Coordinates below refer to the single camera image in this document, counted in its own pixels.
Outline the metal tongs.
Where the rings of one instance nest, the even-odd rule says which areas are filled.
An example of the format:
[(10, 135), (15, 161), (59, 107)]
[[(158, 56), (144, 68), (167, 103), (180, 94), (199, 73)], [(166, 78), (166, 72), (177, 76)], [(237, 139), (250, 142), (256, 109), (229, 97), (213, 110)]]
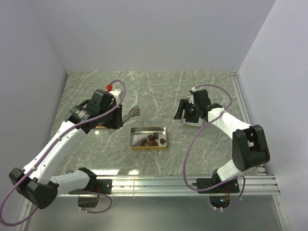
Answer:
[(119, 107), (112, 112), (111, 120), (107, 122), (105, 127), (107, 128), (108, 133), (111, 135), (115, 132), (115, 130), (123, 127), (123, 124), (126, 123), (129, 119), (139, 115), (140, 108), (137, 105), (132, 107), (124, 117), (122, 117), (122, 107)]

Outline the dark chocolate block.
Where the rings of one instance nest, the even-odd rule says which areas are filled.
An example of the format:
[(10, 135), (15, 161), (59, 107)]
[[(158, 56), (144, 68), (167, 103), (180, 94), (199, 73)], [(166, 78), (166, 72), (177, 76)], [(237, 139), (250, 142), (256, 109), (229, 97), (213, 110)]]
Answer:
[(153, 135), (149, 135), (149, 136), (148, 136), (148, 140), (154, 141), (154, 140), (155, 140), (155, 137), (154, 137)]

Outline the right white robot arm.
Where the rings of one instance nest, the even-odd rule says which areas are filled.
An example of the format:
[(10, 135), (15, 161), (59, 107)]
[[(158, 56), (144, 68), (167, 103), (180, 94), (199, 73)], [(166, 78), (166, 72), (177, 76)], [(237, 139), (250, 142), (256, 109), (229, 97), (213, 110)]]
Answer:
[(245, 171), (270, 161), (264, 129), (250, 125), (232, 116), (218, 103), (212, 103), (207, 90), (191, 90), (189, 99), (180, 99), (175, 120), (186, 125), (199, 126), (201, 130), (214, 125), (232, 140), (231, 160), (213, 171), (206, 184), (201, 180), (191, 187), (202, 192), (223, 192)]

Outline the dark heart chocolate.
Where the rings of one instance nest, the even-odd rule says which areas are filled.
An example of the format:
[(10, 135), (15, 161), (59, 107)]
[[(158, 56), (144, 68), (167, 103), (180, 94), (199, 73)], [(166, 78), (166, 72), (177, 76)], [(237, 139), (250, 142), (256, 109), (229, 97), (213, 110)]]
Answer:
[(161, 143), (162, 145), (164, 145), (164, 144), (166, 143), (166, 140), (163, 139), (163, 138), (161, 138), (161, 139), (160, 139), (160, 143)]

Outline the dark cube chocolate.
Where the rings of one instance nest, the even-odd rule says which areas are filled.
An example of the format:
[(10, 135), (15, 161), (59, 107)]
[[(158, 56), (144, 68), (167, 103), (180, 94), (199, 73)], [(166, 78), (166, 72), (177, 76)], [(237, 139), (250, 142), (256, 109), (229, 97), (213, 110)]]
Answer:
[(158, 139), (159, 138), (159, 133), (158, 132), (154, 132), (153, 136), (154, 136), (155, 139)]

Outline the round brown chocolate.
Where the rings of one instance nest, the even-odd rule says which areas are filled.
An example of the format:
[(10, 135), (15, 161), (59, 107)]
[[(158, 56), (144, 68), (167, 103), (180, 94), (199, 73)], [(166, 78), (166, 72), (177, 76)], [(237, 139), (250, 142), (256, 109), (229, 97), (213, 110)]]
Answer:
[(147, 146), (158, 146), (158, 142), (156, 140), (148, 141), (146, 145)]

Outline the grey tin lid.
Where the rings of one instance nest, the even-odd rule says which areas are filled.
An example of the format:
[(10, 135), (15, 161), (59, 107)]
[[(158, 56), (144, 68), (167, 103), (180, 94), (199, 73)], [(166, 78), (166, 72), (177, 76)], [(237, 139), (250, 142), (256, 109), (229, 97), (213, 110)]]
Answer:
[(188, 126), (202, 127), (204, 125), (204, 120), (201, 118), (200, 109), (196, 104), (191, 104), (188, 111), (183, 110), (182, 122)]

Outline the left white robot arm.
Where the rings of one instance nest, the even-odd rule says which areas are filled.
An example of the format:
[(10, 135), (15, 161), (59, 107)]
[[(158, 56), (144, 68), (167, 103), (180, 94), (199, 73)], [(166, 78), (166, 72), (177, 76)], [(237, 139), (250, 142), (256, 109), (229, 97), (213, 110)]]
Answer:
[(59, 195), (74, 190), (97, 191), (97, 176), (85, 167), (60, 176), (54, 173), (71, 149), (96, 126), (102, 124), (112, 129), (123, 126), (124, 94), (124, 90), (96, 90), (91, 99), (72, 107), (43, 150), (22, 169), (10, 172), (12, 183), (19, 183), (17, 192), (39, 209), (45, 209)]

